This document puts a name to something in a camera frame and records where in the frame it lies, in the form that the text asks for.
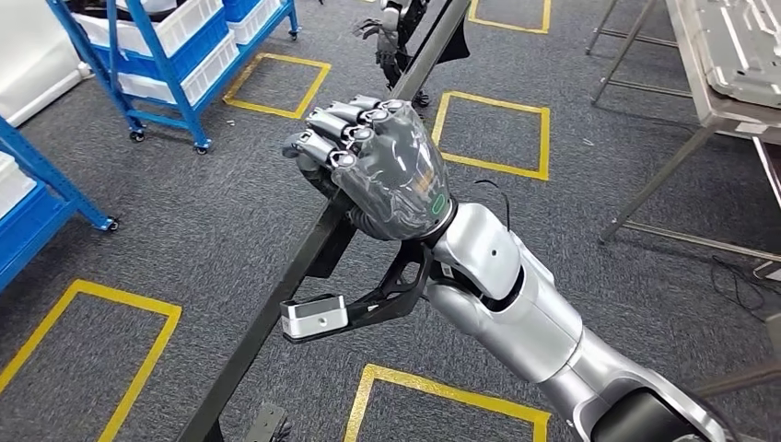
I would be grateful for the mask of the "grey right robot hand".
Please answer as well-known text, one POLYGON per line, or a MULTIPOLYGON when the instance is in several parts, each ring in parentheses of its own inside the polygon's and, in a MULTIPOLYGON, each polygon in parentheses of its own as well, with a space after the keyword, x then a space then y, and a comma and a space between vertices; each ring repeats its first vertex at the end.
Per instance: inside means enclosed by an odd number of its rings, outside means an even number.
POLYGON ((368 236, 433 235, 454 209, 447 168, 409 101, 357 95, 315 108, 282 148, 328 197, 352 203, 347 218, 368 236))

